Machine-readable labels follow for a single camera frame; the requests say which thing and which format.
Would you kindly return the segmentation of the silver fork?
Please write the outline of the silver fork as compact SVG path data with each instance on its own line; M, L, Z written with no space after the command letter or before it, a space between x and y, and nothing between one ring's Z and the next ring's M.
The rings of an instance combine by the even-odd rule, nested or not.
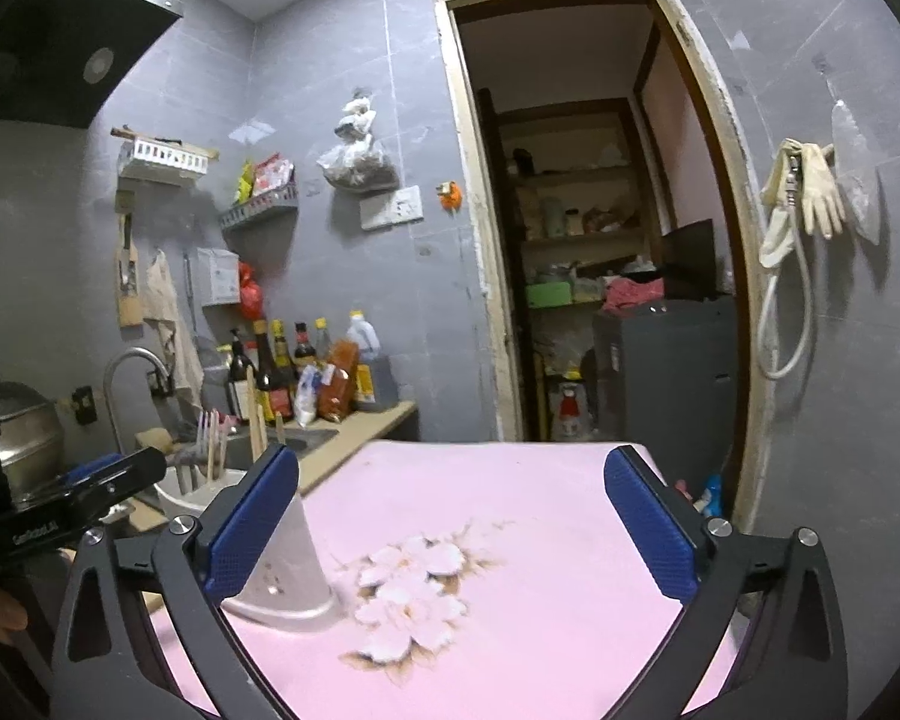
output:
M199 411L196 423L196 437L193 445L193 468L196 473L196 484L205 483L208 479L208 452L209 452L209 428L211 427L211 413L206 410Z

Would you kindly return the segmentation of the steel pot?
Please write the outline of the steel pot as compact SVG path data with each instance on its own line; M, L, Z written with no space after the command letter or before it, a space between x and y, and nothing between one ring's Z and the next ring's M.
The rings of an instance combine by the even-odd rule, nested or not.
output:
M20 382L0 382L0 461L16 499L63 473L64 431L55 404Z

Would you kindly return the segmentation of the chrome faucet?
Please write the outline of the chrome faucet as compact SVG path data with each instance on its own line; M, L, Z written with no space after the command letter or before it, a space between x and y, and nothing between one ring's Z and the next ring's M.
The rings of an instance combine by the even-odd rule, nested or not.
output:
M134 416L141 411L144 394L149 394L151 400L166 400L175 394L172 372L152 349L131 346L107 362L102 394L113 444L120 454L124 454L125 416Z

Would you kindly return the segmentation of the white utensil holder cup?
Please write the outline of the white utensil holder cup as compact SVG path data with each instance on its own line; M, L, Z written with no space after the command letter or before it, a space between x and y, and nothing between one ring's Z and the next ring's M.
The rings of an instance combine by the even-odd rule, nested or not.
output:
M199 517L244 476L244 470L227 468L221 481L209 481L196 466L177 466L155 483L155 492L169 520ZM284 505L278 518L273 511L265 515L261 536L227 541L224 559L237 575L211 595L227 613L260 626L293 634L326 631L343 619L343 602L323 571L301 496Z

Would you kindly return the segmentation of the dark soy sauce bottle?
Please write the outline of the dark soy sauce bottle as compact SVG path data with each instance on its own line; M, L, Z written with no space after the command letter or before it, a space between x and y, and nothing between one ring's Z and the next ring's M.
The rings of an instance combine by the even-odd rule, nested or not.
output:
M261 408L265 411L265 419L267 422L276 422L278 419L289 421L292 418L289 388L287 388L287 380L283 372L272 355L266 320L255 320L253 332L255 332L256 353L258 353L256 392L258 392Z

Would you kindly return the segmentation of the dark grey cabinet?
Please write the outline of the dark grey cabinet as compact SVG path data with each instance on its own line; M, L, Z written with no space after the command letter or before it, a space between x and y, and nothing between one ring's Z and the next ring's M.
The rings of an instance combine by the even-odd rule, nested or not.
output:
M735 433L735 301L660 299L592 317L596 422L606 439L644 445L663 479L699 496Z

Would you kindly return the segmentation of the pink floral tablecloth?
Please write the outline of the pink floral tablecloth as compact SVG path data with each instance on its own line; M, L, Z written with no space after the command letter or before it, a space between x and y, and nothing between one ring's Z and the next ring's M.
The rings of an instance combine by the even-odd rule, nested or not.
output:
M660 593L606 499L601 444L409 444L359 450L304 509L341 621L294 634L235 632L304 718L598 718L671 628ZM413 653L364 658L357 585L370 559L458 548L443 605L404 613Z

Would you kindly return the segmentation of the white plastic jug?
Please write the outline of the white plastic jug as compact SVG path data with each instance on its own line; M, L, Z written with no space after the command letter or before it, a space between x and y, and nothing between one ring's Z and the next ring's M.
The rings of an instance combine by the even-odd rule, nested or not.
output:
M377 405L372 361L380 354L382 347L375 328L365 318L362 310L354 309L349 314L349 327L346 330L346 338L352 341L359 349L359 362L357 362L356 372L357 405L361 408L370 408L370 406Z

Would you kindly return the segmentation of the red cloth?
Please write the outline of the red cloth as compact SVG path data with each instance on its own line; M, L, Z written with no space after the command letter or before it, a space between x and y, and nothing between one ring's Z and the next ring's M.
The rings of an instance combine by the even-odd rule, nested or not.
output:
M617 277L606 286L605 300L601 309L610 314L622 314L639 305L660 301L665 297L665 280L634 281L628 277Z

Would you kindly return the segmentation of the green box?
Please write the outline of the green box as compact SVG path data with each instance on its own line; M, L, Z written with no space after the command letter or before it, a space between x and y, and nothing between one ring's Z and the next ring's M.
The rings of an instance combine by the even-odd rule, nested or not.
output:
M572 285L568 281L545 281L528 284L525 288L526 305L533 310L554 309L574 302Z

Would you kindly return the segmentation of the hanging plastic bag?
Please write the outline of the hanging plastic bag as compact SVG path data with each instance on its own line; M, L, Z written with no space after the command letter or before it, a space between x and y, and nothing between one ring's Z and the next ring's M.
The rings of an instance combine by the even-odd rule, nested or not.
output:
M357 89L341 109L341 119L334 127L338 143L317 160L331 187L354 195L374 195L400 185L390 154L375 138L376 120L374 101Z

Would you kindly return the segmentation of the clear plastic bag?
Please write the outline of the clear plastic bag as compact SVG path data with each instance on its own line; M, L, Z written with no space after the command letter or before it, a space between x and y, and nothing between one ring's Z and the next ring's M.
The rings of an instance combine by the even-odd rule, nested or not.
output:
M871 245L880 243L880 181L877 160L852 110L837 99L831 114L834 171L845 208L857 236Z

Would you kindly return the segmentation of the black range hood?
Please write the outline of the black range hood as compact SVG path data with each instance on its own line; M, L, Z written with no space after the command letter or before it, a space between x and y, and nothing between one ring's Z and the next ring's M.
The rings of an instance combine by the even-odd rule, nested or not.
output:
M0 121L86 128L185 0L14 0L0 18Z

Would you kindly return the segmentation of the white wall rack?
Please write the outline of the white wall rack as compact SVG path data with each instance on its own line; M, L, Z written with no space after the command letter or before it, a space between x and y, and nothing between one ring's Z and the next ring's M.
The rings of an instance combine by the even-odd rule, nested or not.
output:
M153 137L128 127L113 127L112 137L121 142L116 174L125 181L187 187L208 174L219 160L219 151L175 138Z

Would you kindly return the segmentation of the white wall socket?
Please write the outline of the white wall socket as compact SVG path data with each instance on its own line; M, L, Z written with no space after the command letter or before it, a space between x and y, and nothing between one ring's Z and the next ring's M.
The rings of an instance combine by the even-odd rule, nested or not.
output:
M424 220L421 191L417 185L393 192L379 193L359 202L362 231L379 231L384 227Z

